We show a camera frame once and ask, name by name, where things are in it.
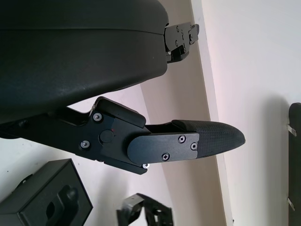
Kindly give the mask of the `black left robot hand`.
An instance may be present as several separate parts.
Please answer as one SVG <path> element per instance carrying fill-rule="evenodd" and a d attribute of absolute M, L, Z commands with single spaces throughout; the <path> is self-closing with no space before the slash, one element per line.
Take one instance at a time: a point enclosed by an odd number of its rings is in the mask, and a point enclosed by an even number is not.
<path fill-rule="evenodd" d="M 244 134 L 231 125 L 148 125 L 103 96 L 163 75 L 187 57 L 198 34 L 198 24 L 169 25 L 157 0 L 1 1 L 0 136 L 139 175 L 151 163 L 242 146 Z"/>

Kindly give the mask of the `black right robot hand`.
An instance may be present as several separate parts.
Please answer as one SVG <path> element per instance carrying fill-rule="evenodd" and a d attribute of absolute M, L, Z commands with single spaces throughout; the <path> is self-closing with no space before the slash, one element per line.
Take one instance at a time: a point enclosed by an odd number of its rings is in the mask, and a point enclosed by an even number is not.
<path fill-rule="evenodd" d="M 121 209 L 116 210 L 119 226 L 128 226 L 136 221 L 144 211 L 147 225 L 172 226 L 173 213 L 170 207 L 140 193 L 123 200 Z"/>

